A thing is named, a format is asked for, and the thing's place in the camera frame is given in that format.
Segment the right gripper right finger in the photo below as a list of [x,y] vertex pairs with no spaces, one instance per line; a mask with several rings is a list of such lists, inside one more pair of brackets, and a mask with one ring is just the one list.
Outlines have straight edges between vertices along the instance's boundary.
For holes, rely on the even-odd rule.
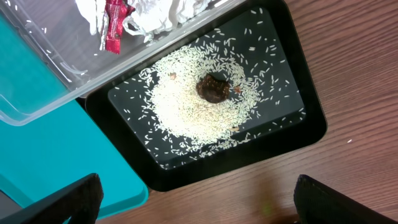
[[299,222],[304,224],[397,224],[304,174],[297,179],[294,204]]

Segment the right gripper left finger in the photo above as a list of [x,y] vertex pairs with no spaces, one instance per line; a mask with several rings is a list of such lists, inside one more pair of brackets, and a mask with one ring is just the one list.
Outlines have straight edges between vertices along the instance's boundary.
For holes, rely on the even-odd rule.
[[94,224],[104,193],[98,174],[89,174],[1,219],[1,224]]

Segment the pile of rice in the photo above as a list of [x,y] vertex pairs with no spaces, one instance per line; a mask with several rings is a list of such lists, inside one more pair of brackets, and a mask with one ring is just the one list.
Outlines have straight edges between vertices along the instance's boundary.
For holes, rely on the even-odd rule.
[[[153,65],[142,69],[136,78],[117,87],[112,96],[127,94],[143,105],[139,118],[150,128],[144,133],[145,143],[156,134],[169,143],[175,155],[195,152],[209,157],[202,147],[230,149],[251,141],[233,139],[244,131],[249,121],[263,118],[259,107],[279,82],[270,76],[273,65],[268,57],[277,48],[259,33],[265,23],[262,9],[250,10],[254,22],[243,27],[241,35],[227,34],[217,28],[194,43],[167,54]],[[197,83],[207,74],[229,82],[229,97],[221,103],[200,98]]]

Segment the brown food scrap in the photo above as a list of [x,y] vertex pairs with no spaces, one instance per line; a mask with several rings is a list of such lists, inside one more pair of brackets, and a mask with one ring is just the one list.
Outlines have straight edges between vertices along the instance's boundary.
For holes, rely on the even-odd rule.
[[215,78],[207,73],[196,85],[200,98],[209,103],[221,103],[229,97],[229,82]]

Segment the red snack wrapper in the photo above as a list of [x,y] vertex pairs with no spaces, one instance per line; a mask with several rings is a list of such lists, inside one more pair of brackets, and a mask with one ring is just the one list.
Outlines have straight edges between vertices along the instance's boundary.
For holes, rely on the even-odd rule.
[[98,22],[101,25],[100,50],[114,54],[121,53],[121,39],[123,36],[123,20],[135,11],[135,8],[123,0],[105,0],[104,6],[99,6]]

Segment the white napkin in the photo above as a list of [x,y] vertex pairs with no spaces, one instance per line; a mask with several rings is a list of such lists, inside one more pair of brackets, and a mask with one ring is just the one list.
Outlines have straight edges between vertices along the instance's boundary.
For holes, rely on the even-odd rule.
[[[135,8],[125,20],[123,28],[130,35],[142,35],[144,41],[151,41],[156,34],[168,32],[202,13],[210,0],[142,0],[125,1]],[[76,0],[78,10],[90,25],[90,34],[100,34],[99,6],[102,0]]]

